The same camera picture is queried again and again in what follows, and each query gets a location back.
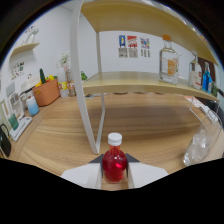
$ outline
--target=green plant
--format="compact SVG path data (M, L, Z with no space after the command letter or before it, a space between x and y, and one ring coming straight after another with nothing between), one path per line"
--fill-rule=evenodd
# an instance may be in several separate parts
M82 78L82 81L88 79L88 77L85 75L85 73L83 71L81 71L81 78Z
M42 68L40 69L40 80L41 80L42 84L46 83L46 79L45 79L44 72L43 72Z

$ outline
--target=bottle label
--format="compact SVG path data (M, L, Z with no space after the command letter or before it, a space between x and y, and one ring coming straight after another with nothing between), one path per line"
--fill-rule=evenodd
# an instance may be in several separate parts
M201 72L190 72L190 85L196 89L201 89Z
M169 76L173 76L177 72L177 60L162 59L162 72L167 73Z
M74 83L74 81L68 82L67 87L68 87L68 89L75 89L75 83Z
M66 90L67 89L67 82L59 82L58 83L59 90Z

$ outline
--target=blue bottle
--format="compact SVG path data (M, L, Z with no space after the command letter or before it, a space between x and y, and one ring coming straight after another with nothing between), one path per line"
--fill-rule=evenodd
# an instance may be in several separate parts
M203 75L203 82L202 82L202 90L208 92L209 83L212 82L212 78L210 76L209 64L205 62L205 73Z

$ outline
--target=white shelf frame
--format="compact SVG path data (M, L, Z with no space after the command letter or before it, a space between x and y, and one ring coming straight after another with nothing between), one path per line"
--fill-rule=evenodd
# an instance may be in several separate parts
M79 30L79 17L81 12L81 7L84 0L76 0L74 4L74 10L72 14L72 22L71 22L71 33L70 33L70 54L71 54L71 64L73 71L73 79L75 83L76 95L79 104L79 109L83 121L83 125L92 148L94 154L100 153L100 144L101 137L103 132L103 124L105 118L105 104L104 104L104 94L101 94L101 103L102 103L102 115L100 120L100 125L98 129L97 140L95 141L93 130L91 127L89 114L85 102L82 80L81 80L81 71L79 67L79 55L78 55L78 30ZM97 45L97 59L98 59L98 70L102 72L101 67L101 57L100 57L100 41L99 41L99 33L96 33L96 45Z

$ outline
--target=white bottle cap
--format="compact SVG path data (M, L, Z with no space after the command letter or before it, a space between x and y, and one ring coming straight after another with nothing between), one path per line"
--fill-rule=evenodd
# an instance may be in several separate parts
M198 55L197 51L194 51L194 50L192 50L191 53L196 56Z
M113 146L118 146L122 142L122 135L119 133L110 133L108 135L108 143Z

